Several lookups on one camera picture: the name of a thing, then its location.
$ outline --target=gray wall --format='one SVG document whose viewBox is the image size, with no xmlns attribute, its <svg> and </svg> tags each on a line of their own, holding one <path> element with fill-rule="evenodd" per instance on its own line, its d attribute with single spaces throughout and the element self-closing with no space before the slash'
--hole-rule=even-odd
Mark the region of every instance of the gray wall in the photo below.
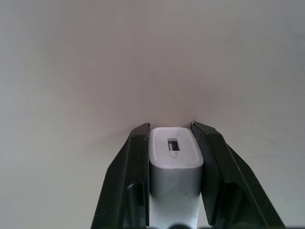
<svg viewBox="0 0 305 229">
<path fill-rule="evenodd" d="M 304 12 L 304 0 L 1 0 L 0 227 L 88 228 L 130 130 L 192 120 L 223 133 L 285 224 L 305 225 Z"/>
</svg>

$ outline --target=white plastic housing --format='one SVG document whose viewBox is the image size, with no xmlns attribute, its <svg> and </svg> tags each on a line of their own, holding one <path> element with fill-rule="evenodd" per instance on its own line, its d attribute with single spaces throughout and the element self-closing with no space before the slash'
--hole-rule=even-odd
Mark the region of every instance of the white plastic housing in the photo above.
<svg viewBox="0 0 305 229">
<path fill-rule="evenodd" d="M 192 132 L 158 127 L 150 137 L 150 226 L 197 228 L 203 158 Z"/>
</svg>

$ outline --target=white power adapter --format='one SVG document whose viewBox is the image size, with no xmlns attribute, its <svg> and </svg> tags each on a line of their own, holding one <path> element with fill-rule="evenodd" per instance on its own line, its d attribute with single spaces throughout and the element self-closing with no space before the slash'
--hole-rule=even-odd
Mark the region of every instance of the white power adapter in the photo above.
<svg viewBox="0 0 305 229">
<path fill-rule="evenodd" d="M 192 132 L 183 127 L 151 131 L 150 227 L 197 228 L 203 157 Z"/>
</svg>

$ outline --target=white background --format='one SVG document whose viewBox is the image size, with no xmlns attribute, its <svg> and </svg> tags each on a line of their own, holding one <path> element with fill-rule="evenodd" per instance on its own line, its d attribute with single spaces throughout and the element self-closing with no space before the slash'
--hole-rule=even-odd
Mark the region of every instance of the white background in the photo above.
<svg viewBox="0 0 305 229">
<path fill-rule="evenodd" d="M 0 0 L 0 228 L 89 228 L 128 133 L 192 120 L 304 226 L 304 12 L 304 0 Z"/>
</svg>

